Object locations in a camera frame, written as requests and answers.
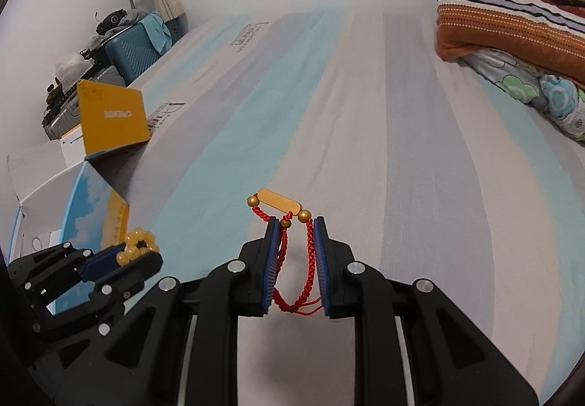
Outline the red cord bracelet gold bar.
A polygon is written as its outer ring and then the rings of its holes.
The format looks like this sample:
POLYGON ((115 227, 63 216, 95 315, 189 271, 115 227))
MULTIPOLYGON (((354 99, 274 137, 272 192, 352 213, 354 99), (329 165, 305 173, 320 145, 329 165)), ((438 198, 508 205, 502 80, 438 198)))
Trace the red cord bracelet gold bar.
POLYGON ((247 198, 247 205, 258 218, 266 223, 269 223, 269 218, 271 216, 262 208, 263 205, 279 211, 282 215, 278 219, 280 222, 280 248, 272 304, 275 304, 282 312, 302 317, 316 314, 322 309, 322 304, 320 297, 310 299, 316 277, 316 255, 312 212, 303 208, 298 201, 285 197, 282 194, 278 194, 275 191, 271 191, 268 188, 261 188, 249 196, 247 198), (294 220, 297 220, 299 224, 305 226, 306 275, 301 293, 298 294, 298 297, 294 302, 287 302, 287 300, 284 299, 283 294, 280 293, 280 290, 277 287, 277 282, 282 273, 284 263, 287 261, 288 248, 290 247, 290 236, 288 235, 288 231, 290 231, 293 226, 294 220))

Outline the yellow blue cardboard box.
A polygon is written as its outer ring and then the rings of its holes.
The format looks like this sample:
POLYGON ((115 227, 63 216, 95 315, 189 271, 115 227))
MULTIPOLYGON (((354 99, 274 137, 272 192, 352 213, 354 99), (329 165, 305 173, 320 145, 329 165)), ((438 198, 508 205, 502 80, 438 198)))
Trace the yellow blue cardboard box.
POLYGON ((19 202, 9 261, 70 242, 94 253, 124 242, 130 207, 97 171, 107 155, 149 141, 138 89, 78 82, 80 122, 60 139, 8 156, 19 202))

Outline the striped bed sheet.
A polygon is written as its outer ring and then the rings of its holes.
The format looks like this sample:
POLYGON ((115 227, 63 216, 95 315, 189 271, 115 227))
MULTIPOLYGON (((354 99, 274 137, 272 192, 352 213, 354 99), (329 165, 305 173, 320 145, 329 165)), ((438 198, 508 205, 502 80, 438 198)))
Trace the striped bed sheet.
POLYGON ((211 20, 135 82, 144 146, 97 169, 191 280, 268 188, 387 277, 435 282, 548 399, 584 350, 584 149, 379 9, 211 20))

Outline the grey suitcase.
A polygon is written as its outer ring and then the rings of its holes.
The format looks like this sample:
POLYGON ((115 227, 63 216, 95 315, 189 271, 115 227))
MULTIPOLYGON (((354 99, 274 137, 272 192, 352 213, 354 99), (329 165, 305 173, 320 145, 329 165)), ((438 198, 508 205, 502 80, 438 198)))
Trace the grey suitcase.
MULTIPOLYGON (((108 68, 89 68, 82 79, 125 87, 126 83, 114 65, 108 68)), ((50 140, 58 140, 80 122, 78 84, 69 88, 57 77, 46 89, 46 109, 42 127, 50 140)))

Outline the teal suitcase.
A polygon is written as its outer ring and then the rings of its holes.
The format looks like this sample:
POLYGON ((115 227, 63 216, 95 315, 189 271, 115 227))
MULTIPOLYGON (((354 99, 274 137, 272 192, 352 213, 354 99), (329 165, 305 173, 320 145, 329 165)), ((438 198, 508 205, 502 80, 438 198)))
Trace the teal suitcase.
POLYGON ((105 45, 105 54, 129 85, 173 45, 173 35, 158 12, 147 14, 105 45))

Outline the floral patterned quilt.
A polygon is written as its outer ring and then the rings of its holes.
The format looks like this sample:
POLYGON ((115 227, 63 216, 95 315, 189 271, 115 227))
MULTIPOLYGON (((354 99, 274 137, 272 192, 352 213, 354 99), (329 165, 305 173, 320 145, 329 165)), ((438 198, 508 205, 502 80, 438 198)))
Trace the floral patterned quilt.
POLYGON ((461 60, 512 98, 546 116, 565 135, 584 142, 583 86, 500 50, 481 50, 461 60))

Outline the striped orange folded blanket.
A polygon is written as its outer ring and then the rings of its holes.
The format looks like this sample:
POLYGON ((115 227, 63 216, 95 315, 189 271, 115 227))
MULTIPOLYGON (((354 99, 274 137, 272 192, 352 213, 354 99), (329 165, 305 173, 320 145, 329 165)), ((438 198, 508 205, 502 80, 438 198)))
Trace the striped orange folded blanket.
POLYGON ((496 49, 584 82, 584 9, 552 0, 436 0, 436 50, 453 61, 496 49))

